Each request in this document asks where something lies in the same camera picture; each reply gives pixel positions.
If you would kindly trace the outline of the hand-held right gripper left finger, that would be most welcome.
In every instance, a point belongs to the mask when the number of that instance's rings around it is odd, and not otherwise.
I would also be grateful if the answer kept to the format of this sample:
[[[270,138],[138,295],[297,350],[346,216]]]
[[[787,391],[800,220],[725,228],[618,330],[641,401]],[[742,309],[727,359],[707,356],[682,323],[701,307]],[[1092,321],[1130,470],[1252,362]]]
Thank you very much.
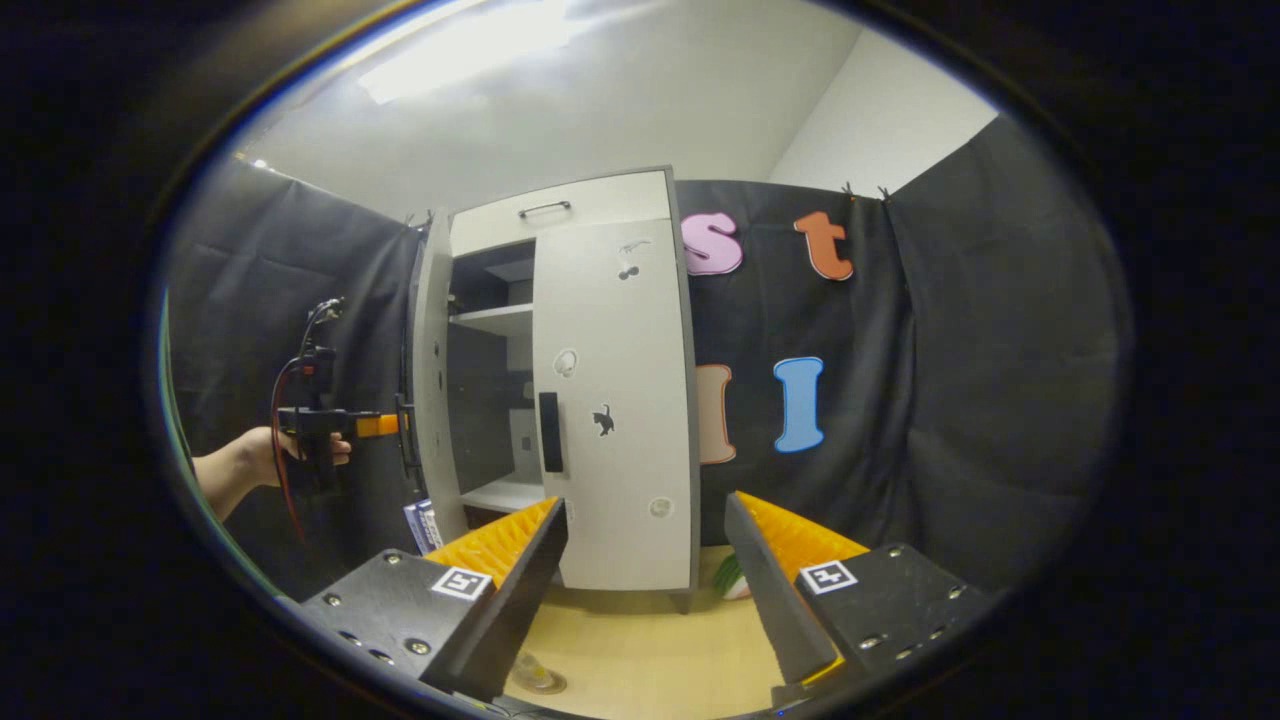
[[[300,614],[387,673],[492,701],[567,541],[564,501],[545,498],[425,556],[383,550],[303,601]]]

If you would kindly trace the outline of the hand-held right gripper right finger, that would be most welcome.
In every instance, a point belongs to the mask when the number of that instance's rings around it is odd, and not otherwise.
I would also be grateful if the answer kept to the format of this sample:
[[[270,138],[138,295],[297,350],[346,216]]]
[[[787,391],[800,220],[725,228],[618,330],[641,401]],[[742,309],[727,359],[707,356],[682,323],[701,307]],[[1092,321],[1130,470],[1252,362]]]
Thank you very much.
[[[787,687],[879,682],[996,605],[910,544],[869,548],[741,491],[726,500],[724,533]]]

